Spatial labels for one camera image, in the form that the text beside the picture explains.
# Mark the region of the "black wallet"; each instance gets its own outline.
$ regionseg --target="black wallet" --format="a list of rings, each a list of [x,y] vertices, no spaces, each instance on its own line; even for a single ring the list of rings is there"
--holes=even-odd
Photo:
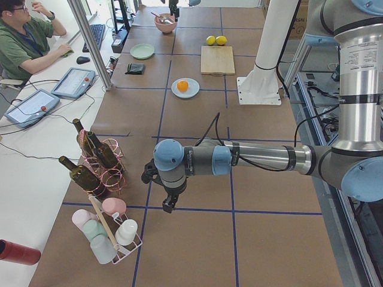
[[[127,66],[127,72],[125,75],[130,74],[130,75],[142,75],[145,70],[145,65],[144,64],[129,64]]]

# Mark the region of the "cable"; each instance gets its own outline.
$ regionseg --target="cable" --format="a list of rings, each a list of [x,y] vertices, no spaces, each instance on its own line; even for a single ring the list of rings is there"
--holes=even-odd
[[[213,126],[213,124],[215,123],[215,125],[217,125],[218,123],[218,119],[220,118],[220,113],[218,113],[214,118],[213,120],[211,121],[211,124],[210,126],[208,127],[207,131],[203,134],[203,136],[196,142],[196,144],[194,146],[199,146],[200,143],[206,138],[206,135],[209,133],[211,127]],[[216,129],[215,130],[215,133],[218,137],[218,130]]]
[[[35,88],[35,90],[38,90],[38,89],[35,87],[35,85],[33,85],[33,83],[31,83],[31,85],[32,85],[33,88]]]
[[[0,145],[2,145],[4,148],[8,148],[12,151],[17,152],[18,154],[21,154],[22,156],[24,156],[26,158],[36,158],[38,160],[58,160],[59,159],[58,157],[35,157],[34,155],[26,155],[26,154],[22,153],[21,151],[18,151],[14,148],[10,148],[10,147],[4,145],[3,143],[0,143]]]
[[[29,86],[29,85],[33,85],[33,84],[36,84],[36,83],[41,83],[41,82],[59,82],[60,80],[41,80],[41,81],[35,81],[35,82],[31,82],[29,81],[29,84],[26,84],[23,88]]]
[[[279,71],[279,64],[282,63],[282,57],[283,57],[283,54],[284,54],[285,49],[286,49],[286,45],[287,45],[287,41],[288,41],[288,37],[290,36],[290,33],[291,33],[291,31],[293,30],[293,28],[294,28],[295,19],[296,19],[296,17],[297,17],[298,11],[299,11],[299,7],[300,7],[300,3],[301,3],[301,1],[302,1],[302,0],[298,0],[297,7],[296,7],[295,12],[294,12],[294,16],[293,16],[293,18],[292,18],[292,20],[291,20],[291,22],[290,22],[290,27],[289,27],[289,29],[288,29],[288,33],[287,33],[287,35],[286,35],[286,37],[285,37],[285,41],[284,41],[284,43],[283,43],[281,53],[279,54],[279,58],[278,58],[278,61],[277,61],[277,63],[276,63],[276,66],[273,67],[273,68],[263,68],[263,67],[258,66],[257,63],[255,63],[255,65],[256,65],[259,69],[261,69],[261,70],[273,70],[273,69],[275,69],[275,71],[276,71],[276,75],[277,75],[278,79],[280,80],[280,82],[282,83],[283,89],[285,90],[286,95],[287,95],[288,98],[290,98],[290,93],[289,93],[288,88],[287,88],[287,86],[286,86],[286,84],[285,84],[285,79],[283,79],[283,77],[282,77],[282,75],[281,75],[281,73],[280,73],[280,71]]]
[[[330,97],[332,99],[339,99],[337,96],[334,96],[326,91],[322,91],[320,88],[318,87],[307,87],[307,92],[309,93],[310,96],[312,96],[312,94],[310,93],[310,90],[315,90],[317,91],[319,94],[321,94],[322,96],[324,97]]]
[[[86,91],[84,92],[84,94],[85,94],[86,96],[88,96],[89,98],[92,99],[92,103],[86,108],[86,110],[83,112],[83,114],[81,115],[81,117],[80,117],[79,119],[82,119],[82,117],[85,116],[86,112],[90,109],[90,107],[96,102],[95,99],[94,99],[93,97],[91,97],[91,96],[89,96],[89,95],[87,94],[87,91],[89,91],[89,89],[94,85],[94,83],[97,82],[97,80],[99,79],[99,75],[97,75],[97,76],[93,79],[91,85],[89,85],[88,88],[86,89]],[[13,105],[13,104],[12,104],[13,101],[12,101],[12,102],[9,102],[9,101],[7,100],[7,98],[6,98],[2,93],[0,93],[0,94],[1,94],[1,96],[5,99],[6,102],[8,102],[10,105]],[[44,115],[44,116],[46,116],[46,115],[50,115],[50,116],[52,116],[52,117],[63,118],[65,121],[67,121],[68,123],[72,124],[72,122],[69,121],[67,118],[65,118],[63,115],[55,115],[54,113],[57,112],[58,110],[62,109],[63,107],[68,106],[68,105],[70,105],[71,103],[75,102],[77,99],[73,100],[72,102],[67,103],[66,105],[61,106],[60,108],[54,110],[54,111],[51,112],[51,113],[49,113],[49,112],[45,112],[45,115]],[[15,106],[15,107],[16,107],[22,114],[24,114],[24,115],[32,115],[32,114],[25,114],[25,113],[24,113],[18,106],[16,106],[16,105],[13,105],[13,106]],[[43,117],[39,118],[38,121],[36,121],[35,123],[31,124],[30,126],[25,127],[24,129],[16,130],[16,131],[14,131],[14,132],[9,132],[9,133],[3,133],[3,134],[0,134],[0,136],[11,135],[11,134],[13,134],[13,133],[22,132],[22,131],[24,131],[24,130],[26,130],[26,129],[32,127],[32,126],[34,126],[36,123],[38,123],[39,121],[41,121],[42,118],[43,118]],[[28,121],[35,121],[35,119],[31,119],[31,120],[24,121],[24,123],[27,123]],[[16,124],[16,123],[14,123],[14,124],[8,124],[8,125],[6,125],[6,126],[0,126],[0,128],[2,128],[2,127],[9,127],[9,126],[15,126],[15,125],[17,125],[17,124]]]
[[[308,87],[307,88],[307,92],[309,94],[309,98],[310,98],[310,101],[311,101],[311,105],[314,109],[314,114],[315,114],[315,117],[318,118],[318,121],[319,121],[319,124],[320,126],[323,128],[323,122],[322,122],[322,119],[319,117],[319,113],[317,111],[317,107],[315,106],[315,102],[314,102],[314,97],[312,96],[312,94],[310,93],[310,88],[315,88],[315,87]],[[323,134],[324,135],[324,139],[326,140],[326,142],[328,142],[330,139],[328,137],[328,135],[326,133]]]
[[[209,131],[210,131],[210,129],[211,129],[211,127],[212,127],[212,125],[213,125],[214,123],[215,123],[215,135],[216,135],[218,141],[220,142],[220,144],[221,144],[222,146],[225,146],[224,142],[220,139],[220,136],[219,136],[219,134],[218,134],[218,120],[219,120],[219,118],[220,118],[220,113],[218,113],[218,114],[214,117],[214,119],[212,120],[212,122],[211,122],[211,124],[210,124],[208,130],[205,132],[205,134],[202,136],[202,138],[200,138],[200,139],[196,142],[195,146],[200,145],[200,143],[205,139],[206,135],[209,133]],[[255,163],[255,162],[253,162],[253,161],[251,161],[251,160],[248,160],[247,158],[244,158],[244,157],[241,156],[241,155],[239,155],[238,157],[239,157],[241,160],[247,162],[248,164],[250,164],[250,165],[252,165],[252,166],[258,167],[259,169],[267,170],[267,171],[269,171],[269,172],[284,172],[284,171],[288,170],[288,168],[289,168],[289,166],[287,165],[285,169],[269,169],[269,168],[267,168],[267,167],[260,166],[259,164]]]
[[[334,111],[334,110],[335,110],[336,108],[338,108],[338,107],[339,107],[339,105],[336,105],[336,106],[334,106],[333,108],[329,109],[329,110],[326,111],[326,112],[322,112],[321,114],[315,115],[315,116],[313,116],[313,117],[309,117],[309,118],[307,118],[307,119],[301,121],[301,122],[297,125],[297,127],[296,127],[296,129],[295,129],[295,134],[294,134],[294,147],[295,147],[295,148],[297,147],[297,134],[298,134],[298,129],[299,129],[299,127],[300,127],[305,121],[312,120],[313,118],[320,117],[321,115],[326,115],[326,114],[328,114],[329,112]]]

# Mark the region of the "pink cup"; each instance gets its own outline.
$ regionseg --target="pink cup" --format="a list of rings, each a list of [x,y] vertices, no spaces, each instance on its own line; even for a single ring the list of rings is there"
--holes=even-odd
[[[76,210],[72,215],[72,222],[78,227],[78,229],[82,230],[85,223],[89,220],[94,219],[98,220],[97,215],[89,212],[85,209]]]
[[[102,202],[102,209],[109,216],[118,213],[118,217],[121,217],[126,212],[126,203],[122,199],[110,197]]]

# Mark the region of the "light blue cup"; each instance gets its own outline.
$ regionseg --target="light blue cup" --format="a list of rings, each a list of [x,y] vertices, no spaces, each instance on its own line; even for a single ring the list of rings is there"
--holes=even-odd
[[[93,238],[95,238],[97,235],[100,235],[100,234],[103,234],[106,237],[108,237],[107,231],[105,230],[104,226],[102,226],[102,224],[98,222],[97,220],[93,220],[93,219],[87,221],[83,225],[82,232],[84,233],[86,238],[88,238],[89,242],[91,242]]]
[[[90,248],[100,264],[111,262],[117,255],[117,250],[114,249],[109,238],[103,234],[92,239]]]

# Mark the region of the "chair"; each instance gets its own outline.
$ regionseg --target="chair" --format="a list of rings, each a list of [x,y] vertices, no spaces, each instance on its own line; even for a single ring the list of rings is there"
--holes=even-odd
[[[21,90],[21,85],[24,83],[22,80],[9,79],[7,71],[0,65],[0,86],[2,88],[13,88],[17,91]]]

